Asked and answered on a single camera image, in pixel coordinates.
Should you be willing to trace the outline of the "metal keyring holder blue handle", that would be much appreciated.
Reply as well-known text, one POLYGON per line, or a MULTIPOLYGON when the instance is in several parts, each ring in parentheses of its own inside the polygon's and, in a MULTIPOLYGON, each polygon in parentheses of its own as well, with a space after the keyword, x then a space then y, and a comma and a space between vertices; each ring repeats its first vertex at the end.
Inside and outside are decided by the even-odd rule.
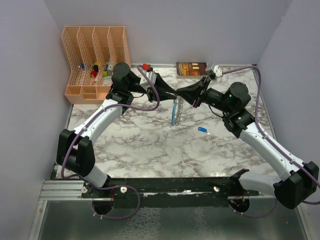
POLYGON ((173 101, 173 106, 172 106, 172 112, 171 112, 171 125, 172 126, 178 126, 181 121, 181 116, 183 112, 183 107, 184 107, 184 99, 180 96, 178 96, 174 101, 173 101))

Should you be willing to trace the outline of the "blue key tag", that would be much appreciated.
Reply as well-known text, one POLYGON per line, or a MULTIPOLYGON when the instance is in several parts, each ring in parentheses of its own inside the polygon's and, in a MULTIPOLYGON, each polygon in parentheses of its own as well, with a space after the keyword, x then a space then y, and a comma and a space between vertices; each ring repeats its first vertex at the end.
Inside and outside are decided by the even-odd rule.
POLYGON ((206 128, 204 128, 204 127, 199 126, 197 129, 198 129, 198 131, 201 132, 201 133, 204 133, 204 134, 206 134, 206 135, 208 135, 208 136, 211 135, 211 134, 209 133, 209 131, 208 131, 206 128))

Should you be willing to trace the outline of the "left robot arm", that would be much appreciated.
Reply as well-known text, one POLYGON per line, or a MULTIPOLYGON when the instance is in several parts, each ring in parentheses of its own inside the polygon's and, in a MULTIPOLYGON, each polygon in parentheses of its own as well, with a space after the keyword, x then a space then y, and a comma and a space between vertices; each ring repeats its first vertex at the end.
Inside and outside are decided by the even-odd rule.
POLYGON ((170 87, 148 64, 138 65, 142 75, 138 77, 129 65, 114 65, 111 87, 101 106, 85 122, 73 130, 64 129, 58 139, 56 162, 65 170, 73 172, 93 185, 97 196, 106 197, 111 190, 108 175, 96 166, 94 144, 106 128, 120 118, 128 109, 151 112, 161 101, 175 100, 175 90, 170 87))

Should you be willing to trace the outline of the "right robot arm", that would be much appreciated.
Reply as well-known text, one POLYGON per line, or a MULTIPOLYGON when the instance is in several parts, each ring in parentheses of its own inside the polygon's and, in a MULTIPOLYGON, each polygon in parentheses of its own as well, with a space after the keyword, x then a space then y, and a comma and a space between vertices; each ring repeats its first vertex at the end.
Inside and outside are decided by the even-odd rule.
POLYGON ((247 190, 271 195, 293 210, 316 191, 319 167, 312 161, 305 163, 293 156, 255 122, 255 117, 246 110, 251 96, 245 84, 234 82, 221 93, 209 87, 210 81, 209 77, 203 77, 175 93, 194 108, 204 103, 223 112, 226 129, 256 150, 277 174, 269 176, 240 170, 233 175, 235 180, 229 184, 230 191, 236 196, 247 190))

